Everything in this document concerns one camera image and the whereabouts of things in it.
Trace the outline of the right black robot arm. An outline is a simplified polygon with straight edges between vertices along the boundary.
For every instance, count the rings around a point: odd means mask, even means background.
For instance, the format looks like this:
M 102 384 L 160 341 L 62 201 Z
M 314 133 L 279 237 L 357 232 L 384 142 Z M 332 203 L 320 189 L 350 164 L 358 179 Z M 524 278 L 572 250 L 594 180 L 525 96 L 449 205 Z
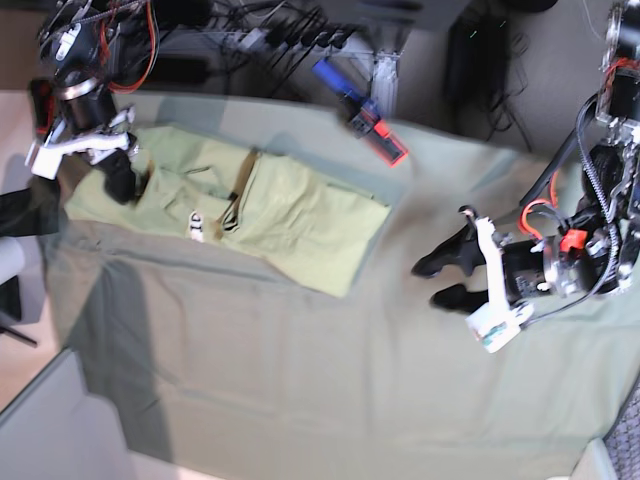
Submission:
M 64 158 L 79 155 L 104 175 L 116 202 L 133 202 L 141 180 L 131 165 L 138 141 L 132 105 L 152 72 L 160 47 L 150 1 L 60 1 L 38 34 L 39 57 L 50 70 L 29 84 L 36 138 L 31 172 L 56 178 Z

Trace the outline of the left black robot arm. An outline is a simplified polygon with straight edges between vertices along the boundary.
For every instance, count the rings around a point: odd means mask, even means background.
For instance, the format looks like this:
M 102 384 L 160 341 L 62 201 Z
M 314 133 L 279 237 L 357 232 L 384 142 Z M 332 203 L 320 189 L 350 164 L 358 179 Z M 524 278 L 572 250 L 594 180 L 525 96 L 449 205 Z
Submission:
M 639 4 L 616 1 L 609 13 L 599 90 L 581 107 L 574 128 L 520 200 L 514 242 L 488 234 L 498 259 L 482 253 L 481 216 L 460 208 L 466 224 L 412 268 L 433 278 L 446 266 L 465 275 L 495 271 L 494 286 L 471 292 L 456 284 L 433 294 L 433 306 L 472 314 L 498 300 L 514 310 L 530 298 L 575 295 L 575 305 L 624 290 L 639 259 Z

